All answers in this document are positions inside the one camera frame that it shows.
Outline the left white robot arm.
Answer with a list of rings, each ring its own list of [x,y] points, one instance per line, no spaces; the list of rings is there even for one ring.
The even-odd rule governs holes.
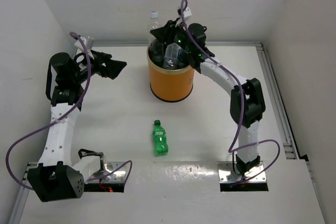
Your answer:
[[[71,146],[76,120],[81,112],[82,83],[92,74],[115,79],[126,62],[113,60],[103,52],[89,52],[90,59],[71,58],[67,53],[53,55],[50,67],[56,72],[51,97],[51,123],[45,149],[27,179],[42,202],[80,198],[85,184],[95,173],[104,171],[103,153],[80,149],[80,161],[71,163]]]

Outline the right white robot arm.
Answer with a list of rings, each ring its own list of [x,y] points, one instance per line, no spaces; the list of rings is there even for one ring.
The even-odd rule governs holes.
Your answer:
[[[230,96],[230,115],[237,124],[237,132],[230,153],[236,153],[236,171],[244,176],[260,162],[257,148],[259,122],[266,110],[261,83],[247,79],[224,67],[206,47],[206,26],[192,23],[188,28],[169,20],[150,34],[165,46],[177,44],[187,52],[189,65],[210,78]]]

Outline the clear bottle white blue label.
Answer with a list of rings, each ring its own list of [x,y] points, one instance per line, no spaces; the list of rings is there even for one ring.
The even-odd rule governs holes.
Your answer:
[[[163,69],[168,70],[177,69],[177,62],[181,49],[182,48],[176,43],[167,45],[163,59],[163,65],[162,65]]]

